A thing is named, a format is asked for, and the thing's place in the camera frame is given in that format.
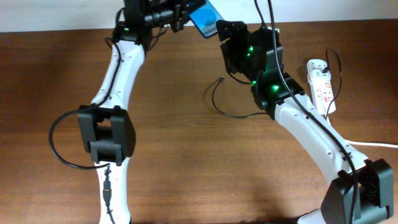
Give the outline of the blue Galaxy smartphone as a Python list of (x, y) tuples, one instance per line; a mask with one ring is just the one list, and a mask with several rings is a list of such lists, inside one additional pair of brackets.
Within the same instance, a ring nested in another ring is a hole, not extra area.
[(218, 33), (216, 22), (223, 20), (209, 0), (206, 0), (204, 5), (191, 13), (190, 19), (205, 39), (209, 39)]

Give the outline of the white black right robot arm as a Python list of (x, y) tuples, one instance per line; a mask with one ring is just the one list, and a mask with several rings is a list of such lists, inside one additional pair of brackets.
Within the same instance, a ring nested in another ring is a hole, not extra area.
[(390, 219), (392, 167), (356, 150), (318, 113), (304, 89), (284, 72), (278, 32), (266, 27), (250, 32), (243, 22), (224, 20), (216, 28), (226, 71), (245, 75), (260, 111), (301, 144), (328, 184), (320, 208), (292, 222), (377, 224)]

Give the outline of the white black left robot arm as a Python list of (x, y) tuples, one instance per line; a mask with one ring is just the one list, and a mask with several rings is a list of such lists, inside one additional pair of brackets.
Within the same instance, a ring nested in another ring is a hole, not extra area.
[(136, 132), (127, 112), (134, 80), (152, 41), (152, 30), (169, 25), (183, 30), (190, 14), (204, 1), (125, 1), (110, 38), (112, 56), (103, 83), (78, 113), (83, 145), (99, 181), (100, 223), (131, 223), (127, 202), (127, 169)]

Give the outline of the white USB charger plug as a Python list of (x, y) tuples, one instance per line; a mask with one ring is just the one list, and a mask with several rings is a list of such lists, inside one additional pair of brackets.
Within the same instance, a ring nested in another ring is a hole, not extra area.
[(323, 69), (320, 67), (311, 68), (308, 71), (307, 78), (310, 85), (315, 85), (316, 83), (328, 83), (331, 81), (331, 73), (329, 70), (323, 72)]

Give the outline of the white power strip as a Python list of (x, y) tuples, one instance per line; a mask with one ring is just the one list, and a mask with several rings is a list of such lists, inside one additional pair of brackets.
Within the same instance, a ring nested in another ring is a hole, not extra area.
[[(307, 72), (311, 68), (317, 67), (324, 70), (326, 66), (327, 64), (324, 60), (311, 59), (307, 62)], [(310, 85), (310, 89), (312, 94), (312, 103), (321, 115), (326, 115), (328, 107), (330, 107), (329, 113), (333, 113), (336, 110), (335, 103), (332, 103), (334, 94), (331, 81), (328, 83), (316, 83), (315, 85)]]

